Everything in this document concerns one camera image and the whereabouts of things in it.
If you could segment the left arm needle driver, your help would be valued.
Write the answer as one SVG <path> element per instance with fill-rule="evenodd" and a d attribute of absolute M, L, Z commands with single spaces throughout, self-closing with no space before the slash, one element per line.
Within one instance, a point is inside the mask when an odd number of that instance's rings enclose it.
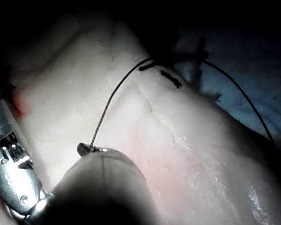
<path fill-rule="evenodd" d="M 90 146 L 89 144 L 85 144 L 85 143 L 82 143 L 82 142 L 77 145 L 77 152 L 81 157 L 86 156 L 87 154 L 96 153 L 96 152 L 113 153 L 113 154 L 117 154 L 117 155 L 123 155 L 122 152 L 120 152 L 116 149 Z"/>

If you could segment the right arm needle driver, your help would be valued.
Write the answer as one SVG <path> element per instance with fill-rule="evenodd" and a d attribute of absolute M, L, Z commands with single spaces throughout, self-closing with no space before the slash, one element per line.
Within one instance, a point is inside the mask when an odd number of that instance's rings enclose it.
<path fill-rule="evenodd" d="M 12 132 L 0 140 L 0 197 L 14 215 L 27 215 L 45 196 L 30 154 Z"/>

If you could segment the right arm needle driver jaw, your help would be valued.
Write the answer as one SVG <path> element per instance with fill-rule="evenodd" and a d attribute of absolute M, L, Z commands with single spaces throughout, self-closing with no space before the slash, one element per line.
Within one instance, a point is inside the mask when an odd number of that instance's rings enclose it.
<path fill-rule="evenodd" d="M 24 219 L 44 219 L 51 208 L 52 201 L 54 200 L 54 193 L 49 193 L 38 203 L 36 203 L 32 209 L 28 212 Z"/>

